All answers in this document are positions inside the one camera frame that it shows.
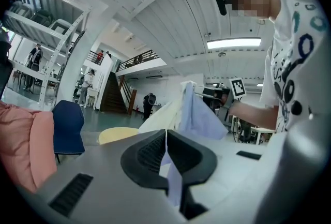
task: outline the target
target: ceiling light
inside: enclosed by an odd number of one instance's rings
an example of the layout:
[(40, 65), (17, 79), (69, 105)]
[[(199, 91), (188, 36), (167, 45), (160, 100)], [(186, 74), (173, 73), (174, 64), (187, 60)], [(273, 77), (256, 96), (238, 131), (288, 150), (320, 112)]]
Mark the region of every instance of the ceiling light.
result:
[(161, 75), (155, 75), (155, 76), (148, 76), (146, 79), (161, 79), (163, 78)]
[(259, 47), (260, 38), (232, 38), (208, 41), (208, 49), (214, 48), (231, 48), (231, 47)]

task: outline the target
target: white metal shelf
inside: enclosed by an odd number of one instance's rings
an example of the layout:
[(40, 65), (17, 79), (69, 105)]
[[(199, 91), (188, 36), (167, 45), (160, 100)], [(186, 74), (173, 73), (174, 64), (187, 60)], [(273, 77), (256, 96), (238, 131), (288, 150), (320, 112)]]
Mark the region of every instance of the white metal shelf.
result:
[(5, 12), (3, 25), (12, 32), (51, 49), (55, 49), (64, 36), (11, 11)]
[[(85, 9), (82, 6), (71, 0), (16, 0), (23, 3), (28, 3), (34, 7), (35, 10), (43, 9), (50, 12), (55, 20), (62, 19), (68, 23), (73, 24), (74, 21), (84, 12)], [(85, 30), (86, 23), (80, 22), (76, 31), (81, 33)]]
[[(34, 77), (34, 78), (36, 78), (38, 80), (41, 80), (41, 81), (43, 81), (43, 80), (46, 79), (46, 74), (43, 73), (43, 72), (34, 71), (34, 70), (32, 70), (32, 69), (30, 69), (28, 67), (25, 67), (24, 65), (22, 65), (22, 64), (20, 64), (20, 63), (18, 63), (16, 61), (11, 61), (11, 60), (9, 60), (9, 61), (12, 63), (12, 65), (13, 65), (13, 67), (15, 69), (19, 70), (22, 73), (25, 73), (25, 74), (27, 74), (29, 76), (32, 76), (32, 77)], [(57, 79), (55, 79), (53, 77), (50, 77), (50, 76), (47, 77), (47, 79), (49, 81), (51, 81), (51, 82), (55, 82), (55, 83), (58, 83), (59, 82), (59, 80), (57, 80)]]
[(12, 61), (14, 68), (17, 70), (42, 80), (39, 96), (39, 107), (41, 110), (43, 110), (48, 81), (59, 82), (57, 79), (50, 77), (50, 72), (53, 69), (56, 58), (61, 50), (68, 54), (74, 32), (80, 33), (85, 30), (91, 7), (82, 8), (70, 0), (16, 1), (22, 1), (23, 3), (31, 4), (35, 11), (39, 9), (46, 10), (52, 14), (54, 20), (62, 19), (71, 24), (71, 27), (69, 27), (66, 33), (62, 35), (46, 26), (38, 24), (11, 11), (6, 11), (2, 20), (5, 28), (29, 40), (32, 40), (33, 42), (39, 43), (44, 47), (48, 47), (54, 50), (54, 53), (52, 54), (44, 73), (33, 71), (17, 62)]

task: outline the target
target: white graphic t-shirt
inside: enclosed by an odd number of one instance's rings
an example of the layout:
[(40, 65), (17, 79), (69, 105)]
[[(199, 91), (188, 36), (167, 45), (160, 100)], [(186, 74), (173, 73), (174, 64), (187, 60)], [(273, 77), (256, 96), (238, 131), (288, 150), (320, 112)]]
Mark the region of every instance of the white graphic t-shirt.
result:
[[(326, 44), (328, 34), (328, 21), (315, 0), (281, 0), (260, 98), (268, 106), (279, 106), (276, 132), (287, 131), (297, 121), (308, 119), (314, 113), (312, 109), (322, 104), (316, 87), (321, 81), (315, 77), (323, 68), (319, 61), (328, 53), (323, 49), (330, 49)], [(308, 80), (314, 82), (310, 85), (315, 88), (308, 86)]]

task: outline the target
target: person in white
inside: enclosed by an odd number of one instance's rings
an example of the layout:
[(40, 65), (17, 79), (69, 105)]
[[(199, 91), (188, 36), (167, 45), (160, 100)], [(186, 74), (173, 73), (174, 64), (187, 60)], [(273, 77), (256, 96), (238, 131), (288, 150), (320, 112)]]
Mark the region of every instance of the person in white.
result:
[(93, 83), (93, 75), (94, 70), (91, 69), (88, 74), (84, 76), (84, 82), (82, 84), (81, 88), (81, 95), (79, 96), (78, 104), (79, 106), (85, 105), (86, 95), (87, 95), (87, 89), (92, 86)]
[(329, 24), (316, 0), (230, 0), (245, 16), (274, 23), (273, 45), (267, 51), (259, 109), (234, 101), (229, 109), (259, 127), (288, 131), (299, 120), (329, 113), (326, 92), (330, 69)]

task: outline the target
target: black vent slot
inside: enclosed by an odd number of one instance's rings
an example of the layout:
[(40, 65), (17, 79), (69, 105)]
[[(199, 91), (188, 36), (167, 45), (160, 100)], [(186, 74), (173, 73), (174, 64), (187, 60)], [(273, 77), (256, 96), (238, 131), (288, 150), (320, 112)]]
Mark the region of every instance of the black vent slot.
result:
[(49, 204), (51, 208), (60, 214), (68, 217), (78, 201), (85, 193), (93, 177), (87, 174), (79, 173), (74, 179), (58, 194), (58, 196)]
[(160, 136), (138, 150), (138, 162), (152, 172), (159, 173), (161, 161), (166, 151), (166, 138)]

